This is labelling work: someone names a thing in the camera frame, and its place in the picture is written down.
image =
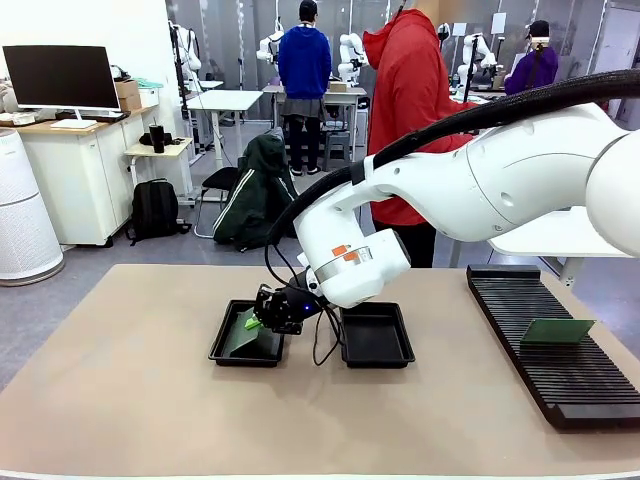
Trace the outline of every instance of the monitor screen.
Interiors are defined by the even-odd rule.
[[[120,109],[104,47],[19,45],[2,49],[21,107]]]

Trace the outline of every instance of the dark green jacket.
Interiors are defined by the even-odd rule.
[[[213,225],[213,238],[244,251],[264,247],[269,229],[298,194],[287,167],[284,140],[277,135],[267,133],[251,140],[238,168],[229,203]]]

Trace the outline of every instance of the white cabinet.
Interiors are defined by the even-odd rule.
[[[131,215],[127,146],[142,134],[140,116],[90,135],[22,134],[58,241],[105,245]]]

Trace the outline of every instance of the stool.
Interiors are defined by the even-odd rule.
[[[196,219],[196,225],[193,229],[193,233],[196,237],[200,238],[213,238],[213,235],[202,235],[198,232],[198,225],[200,224],[200,214],[202,213],[202,204],[204,203],[205,194],[215,188],[220,190],[220,211],[222,211],[222,204],[224,202],[224,193],[227,195],[233,188],[234,183],[238,178],[238,169],[236,167],[224,167],[218,170],[216,173],[202,182],[202,195],[200,197],[200,208],[198,209],[198,217]]]
[[[322,170],[327,171],[329,159],[331,158],[331,149],[334,146],[342,147],[342,159],[345,164],[349,165],[349,149],[351,148],[351,135],[349,132],[331,133],[327,132],[327,141],[324,144],[324,163]]]

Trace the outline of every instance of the person in red jacket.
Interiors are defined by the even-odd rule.
[[[378,72],[368,155],[378,153],[407,133],[472,106],[449,99],[449,76],[438,36],[431,20],[420,11],[420,4],[400,12],[382,30],[364,34],[369,63]],[[451,135],[420,151],[450,152],[471,138]],[[408,203],[397,197],[372,203],[371,213],[376,231],[391,228],[398,234],[412,267],[432,267],[436,230]]]

